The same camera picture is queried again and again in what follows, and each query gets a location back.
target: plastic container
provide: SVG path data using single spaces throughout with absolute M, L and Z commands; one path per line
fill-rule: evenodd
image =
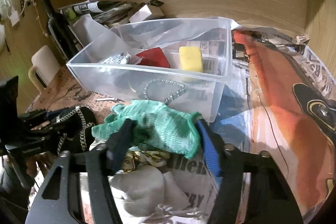
M 179 69 L 181 46 L 200 47 L 203 73 Z M 162 49 L 171 68 L 100 63 L 122 52 L 134 55 L 155 47 Z M 231 62 L 230 22 L 226 18 L 196 18 L 121 25 L 87 45 L 67 66 L 86 90 L 125 101 L 145 99 L 146 90 L 149 100 L 163 102 L 182 84 L 186 93 L 168 106 L 189 113 L 200 112 L 206 121 L 213 122 Z

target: green knit glove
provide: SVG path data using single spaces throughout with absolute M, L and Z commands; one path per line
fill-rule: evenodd
M 137 121 L 133 130 L 134 146 L 148 144 L 183 154 L 187 159 L 193 158 L 199 149 L 200 136 L 194 126 L 201 117 L 198 112 L 188 114 L 151 100 L 134 100 L 130 105 L 117 104 L 111 110 L 116 114 L 110 114 L 103 124 L 93 127 L 93 137 L 107 140 L 129 118 Z

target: rhinestone chain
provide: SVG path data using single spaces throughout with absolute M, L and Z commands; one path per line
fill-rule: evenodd
M 163 101 L 163 103 L 165 105 L 169 105 L 172 101 L 174 101 L 175 99 L 177 99 L 178 97 L 180 97 L 181 95 L 185 94 L 188 91 L 188 88 L 184 84 L 179 83 L 177 81 L 164 80 L 164 79 L 153 79 L 153 80 L 148 82 L 148 84 L 145 86 L 145 89 L 143 90 L 143 95 L 144 95 L 146 100 L 149 100 L 148 95 L 147 95 L 147 88 L 150 84 L 152 84 L 154 82 L 159 82 L 159 83 L 164 83 L 164 84 L 169 84 L 169 85 L 176 85 L 176 86 L 180 87 L 180 89 L 178 91 L 174 92 L 172 95 L 168 96 Z

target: chain strap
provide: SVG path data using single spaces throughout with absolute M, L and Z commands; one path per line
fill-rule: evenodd
M 62 118 L 57 116 L 56 117 L 56 123 L 64 122 L 64 121 L 66 121 L 67 119 L 69 119 L 70 117 L 72 117 L 73 115 L 75 115 L 77 113 L 79 115 L 79 117 L 81 119 L 81 123 L 82 123 L 82 129 L 79 132 L 79 139 L 80 139 L 82 150 L 85 151 L 86 148 L 87 148 L 86 139 L 85 139 L 85 130 L 89 127 L 95 126 L 95 123 L 93 123 L 93 122 L 86 123 L 85 117 L 84 117 L 84 115 L 83 115 L 83 113 L 80 109 L 81 107 L 84 107 L 84 106 L 76 106 L 74 108 L 74 110 L 70 111 L 68 114 L 64 115 Z M 70 141 L 74 140 L 74 138 L 68 138 L 68 135 L 66 133 L 63 133 L 63 136 L 59 139 L 59 142 L 58 142 L 58 147 L 57 147 L 57 154 L 58 155 L 59 155 L 59 153 L 62 149 L 63 143 L 66 139 L 68 139 Z

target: cable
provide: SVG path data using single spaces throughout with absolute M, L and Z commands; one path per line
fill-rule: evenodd
M 273 133 L 274 140 L 275 140 L 275 142 L 276 142 L 276 144 L 277 144 L 277 147 L 278 147 L 278 149 L 279 149 L 279 151 L 280 151 L 280 154 L 281 154 L 281 156 L 282 156 L 282 158 L 283 158 L 283 160 L 284 160 L 284 162 L 285 162 L 285 164 L 286 164 L 286 167 L 287 167 L 287 176 L 286 176 L 286 180 L 287 180 L 287 179 L 288 179 L 288 176 L 289 176 L 289 167 L 288 167 L 287 161 L 286 161 L 285 156 L 283 155 L 283 153 L 282 153 L 282 151 L 281 151 L 281 149 L 280 149 L 280 146 L 279 146 L 279 144 L 278 144 L 277 138 L 275 137 L 274 130 L 273 130 L 273 126 L 272 126 L 272 122 L 271 122 L 271 118 L 270 118 L 270 116 L 269 116 L 269 114 L 268 114 L 268 111 L 267 111 L 266 107 L 264 106 L 264 104 L 263 104 L 262 101 L 261 101 L 261 98 L 260 98 L 259 93 L 258 93 L 258 97 L 259 97 L 259 100 L 260 100 L 260 103 L 261 103 L 262 107 L 263 107 L 264 110 L 266 111 L 266 114 L 267 114 L 269 123 L 270 123 L 270 125 L 271 125 L 271 130 L 272 130 L 272 133 Z
M 29 211 L 28 209 L 23 208 L 23 207 L 21 207 L 20 205 L 17 205 L 17 204 L 15 204 L 14 202 L 11 202 L 11 201 L 9 201 L 8 199 L 6 199 L 6 198 L 4 198 L 4 197 L 1 197 L 1 198 L 2 198 L 4 201 L 10 203 L 11 205 L 13 205 L 13 206 L 15 206 L 15 207 L 18 207 L 18 208 L 20 208 L 20 209 L 22 209 L 22 210 L 25 210 L 25 211 Z
M 44 29 L 43 29 L 43 27 L 42 27 L 41 20 L 40 20 L 40 15 L 39 15 L 39 12 L 38 12 L 37 7 L 36 7 L 36 2 L 35 2 L 34 0 L 31 0 L 31 1 L 33 2 L 33 6 L 35 7 L 35 10 L 36 10 L 36 13 L 37 13 L 37 18 L 36 18 L 36 20 L 39 21 L 39 24 L 40 24 L 42 33 L 45 35 L 45 37 L 49 37 L 49 35 L 44 31 Z
M 36 181 L 36 179 L 34 179 L 34 182 L 35 182 L 35 184 L 36 184 L 37 188 L 39 188 L 39 189 L 40 189 L 40 186 L 37 184 L 37 181 Z
M 8 0 L 5 0 L 5 2 L 7 2 L 7 4 L 9 5 L 8 7 L 6 7 L 6 11 L 7 11 L 7 17 L 9 18 L 9 15 L 8 15 L 8 8 L 11 7 L 11 3 L 9 3 Z

